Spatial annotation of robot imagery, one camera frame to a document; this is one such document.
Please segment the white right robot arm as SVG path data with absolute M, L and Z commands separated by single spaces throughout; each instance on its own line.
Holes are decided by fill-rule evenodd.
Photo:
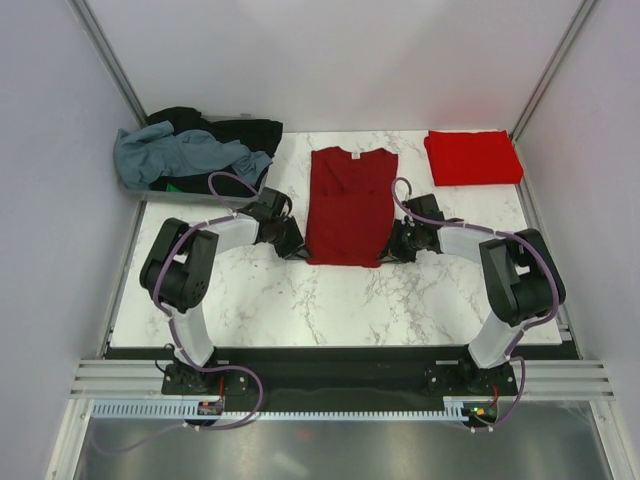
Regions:
M 469 260 L 481 267 L 490 312 L 458 361 L 458 381 L 467 392 L 483 392 L 494 371 L 506 365 L 524 334 L 556 317 L 566 288 L 542 234 L 517 232 L 447 219 L 433 194 L 395 203 L 404 218 L 394 221 L 379 256 L 388 263 L 413 263 L 428 251 Z

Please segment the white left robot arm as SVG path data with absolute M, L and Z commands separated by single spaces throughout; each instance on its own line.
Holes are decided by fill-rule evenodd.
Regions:
M 139 276 L 141 287 L 166 315 L 172 338 L 163 394 L 212 394 L 224 379 L 209 363 L 215 346 L 202 306 L 217 255 L 265 243 L 281 259 L 309 257 L 292 206 L 290 197 L 266 187 L 256 200 L 227 216 L 194 226 L 177 218 L 163 222 Z

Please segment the dark red t shirt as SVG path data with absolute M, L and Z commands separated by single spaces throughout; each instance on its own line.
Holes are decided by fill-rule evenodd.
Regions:
M 395 218 L 398 155 L 340 147 L 311 153 L 306 246 L 310 265 L 377 268 Z

